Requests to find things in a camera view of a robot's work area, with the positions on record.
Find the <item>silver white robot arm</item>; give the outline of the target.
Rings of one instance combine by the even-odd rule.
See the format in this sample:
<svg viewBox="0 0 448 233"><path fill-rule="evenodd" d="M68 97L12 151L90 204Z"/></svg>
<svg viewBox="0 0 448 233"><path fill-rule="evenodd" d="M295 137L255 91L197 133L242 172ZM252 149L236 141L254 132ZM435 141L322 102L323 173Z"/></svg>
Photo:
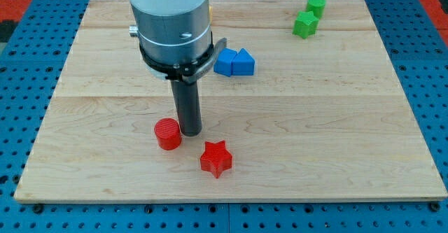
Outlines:
<svg viewBox="0 0 448 233"><path fill-rule="evenodd" d="M210 71L227 39L213 41L209 0L129 0L145 63L157 77L193 84Z"/></svg>

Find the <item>yellow block behind arm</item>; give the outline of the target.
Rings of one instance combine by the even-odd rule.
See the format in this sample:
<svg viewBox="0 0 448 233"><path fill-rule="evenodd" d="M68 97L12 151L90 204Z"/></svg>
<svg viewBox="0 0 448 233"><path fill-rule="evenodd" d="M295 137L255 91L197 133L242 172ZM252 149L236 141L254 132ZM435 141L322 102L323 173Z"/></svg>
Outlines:
<svg viewBox="0 0 448 233"><path fill-rule="evenodd" d="M209 17L210 17L210 21L213 21L213 8L212 8L212 6L209 6Z"/></svg>

